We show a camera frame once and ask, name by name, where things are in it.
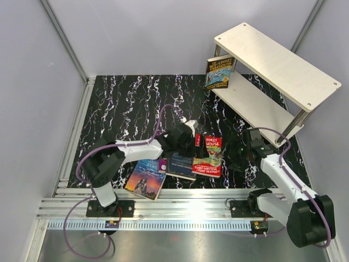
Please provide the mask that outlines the yellow 169-Storey Treehouse book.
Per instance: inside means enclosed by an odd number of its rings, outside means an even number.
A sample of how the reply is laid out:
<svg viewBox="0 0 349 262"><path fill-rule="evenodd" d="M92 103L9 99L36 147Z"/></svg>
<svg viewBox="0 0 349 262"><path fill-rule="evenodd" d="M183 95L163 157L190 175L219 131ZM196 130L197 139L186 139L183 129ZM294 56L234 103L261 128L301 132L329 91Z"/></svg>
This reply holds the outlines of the yellow 169-Storey Treehouse book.
<svg viewBox="0 0 349 262"><path fill-rule="evenodd" d="M229 54L207 59L203 88L205 90L228 88L235 58Z"/></svg>

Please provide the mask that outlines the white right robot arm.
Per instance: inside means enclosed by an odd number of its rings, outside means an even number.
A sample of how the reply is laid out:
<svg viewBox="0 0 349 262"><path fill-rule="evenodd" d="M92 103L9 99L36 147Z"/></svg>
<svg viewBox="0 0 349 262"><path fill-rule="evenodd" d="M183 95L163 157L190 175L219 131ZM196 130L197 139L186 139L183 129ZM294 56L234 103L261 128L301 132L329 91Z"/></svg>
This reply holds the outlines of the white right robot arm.
<svg viewBox="0 0 349 262"><path fill-rule="evenodd" d="M308 187L284 160L287 151L266 144L261 131L261 127L244 130L244 144L235 148L237 160L229 168L241 171L248 163L256 164L283 196L278 197L267 188L253 190L246 200L230 201L231 215L269 215L284 226L295 246L327 248L336 237L332 199Z"/></svg>

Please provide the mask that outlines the dark blue book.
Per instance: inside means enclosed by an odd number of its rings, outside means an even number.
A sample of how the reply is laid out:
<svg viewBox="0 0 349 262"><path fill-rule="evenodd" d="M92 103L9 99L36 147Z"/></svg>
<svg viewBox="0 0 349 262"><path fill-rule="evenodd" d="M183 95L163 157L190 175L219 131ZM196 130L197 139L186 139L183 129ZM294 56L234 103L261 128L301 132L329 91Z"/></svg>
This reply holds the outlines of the dark blue book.
<svg viewBox="0 0 349 262"><path fill-rule="evenodd" d="M192 172L192 158L175 153L167 159L166 175L195 181L196 174Z"/></svg>

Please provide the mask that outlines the red 13-Storey Treehouse book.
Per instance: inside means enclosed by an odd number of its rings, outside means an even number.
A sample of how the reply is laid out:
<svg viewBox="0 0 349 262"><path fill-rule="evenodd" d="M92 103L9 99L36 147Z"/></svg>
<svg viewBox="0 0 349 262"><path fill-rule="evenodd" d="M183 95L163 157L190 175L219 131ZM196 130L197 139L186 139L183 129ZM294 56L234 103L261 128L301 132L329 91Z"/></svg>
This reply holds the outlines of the red 13-Storey Treehouse book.
<svg viewBox="0 0 349 262"><path fill-rule="evenodd" d="M195 134L192 172L202 176L221 176L222 138Z"/></svg>

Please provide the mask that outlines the purple paperback book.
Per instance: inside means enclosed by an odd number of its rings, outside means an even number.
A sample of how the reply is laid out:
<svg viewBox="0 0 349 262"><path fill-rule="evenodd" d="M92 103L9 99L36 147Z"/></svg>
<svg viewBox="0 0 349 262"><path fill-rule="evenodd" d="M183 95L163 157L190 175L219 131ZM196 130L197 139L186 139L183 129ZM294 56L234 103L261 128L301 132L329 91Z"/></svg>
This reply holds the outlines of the purple paperback book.
<svg viewBox="0 0 349 262"><path fill-rule="evenodd" d="M158 172L165 174L167 169L167 159L159 159L158 168Z"/></svg>

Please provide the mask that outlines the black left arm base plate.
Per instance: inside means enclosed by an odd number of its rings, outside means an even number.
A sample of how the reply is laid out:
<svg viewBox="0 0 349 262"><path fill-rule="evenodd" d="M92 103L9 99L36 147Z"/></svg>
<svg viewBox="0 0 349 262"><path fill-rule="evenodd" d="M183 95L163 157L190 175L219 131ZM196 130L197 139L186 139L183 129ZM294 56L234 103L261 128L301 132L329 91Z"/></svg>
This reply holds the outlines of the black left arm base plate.
<svg viewBox="0 0 349 262"><path fill-rule="evenodd" d="M88 203L86 216L133 218L134 208L135 201L133 200L119 200L108 207L102 207L97 200L91 200Z"/></svg>

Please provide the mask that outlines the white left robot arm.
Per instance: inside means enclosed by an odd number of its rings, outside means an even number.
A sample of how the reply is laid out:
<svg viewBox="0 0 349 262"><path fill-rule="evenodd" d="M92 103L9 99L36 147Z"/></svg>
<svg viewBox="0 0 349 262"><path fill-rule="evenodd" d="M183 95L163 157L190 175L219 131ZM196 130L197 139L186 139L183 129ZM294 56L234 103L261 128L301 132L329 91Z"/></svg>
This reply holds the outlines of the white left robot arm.
<svg viewBox="0 0 349 262"><path fill-rule="evenodd" d="M80 160L77 172L83 170L98 201L98 210L106 217L117 212L118 197L111 180L125 163L168 158L175 153L189 153L194 145L198 123L190 120L173 130L147 140L109 142L102 138Z"/></svg>

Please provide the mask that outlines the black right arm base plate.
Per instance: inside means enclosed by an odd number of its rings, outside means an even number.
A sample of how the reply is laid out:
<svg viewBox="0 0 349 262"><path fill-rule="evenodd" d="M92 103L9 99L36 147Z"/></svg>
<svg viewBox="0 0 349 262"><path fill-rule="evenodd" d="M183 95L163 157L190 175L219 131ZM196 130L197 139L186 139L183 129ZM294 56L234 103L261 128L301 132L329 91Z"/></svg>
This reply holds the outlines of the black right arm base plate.
<svg viewBox="0 0 349 262"><path fill-rule="evenodd" d="M262 212L257 203L250 200L226 199L225 205L229 209L232 218L268 218L272 216Z"/></svg>

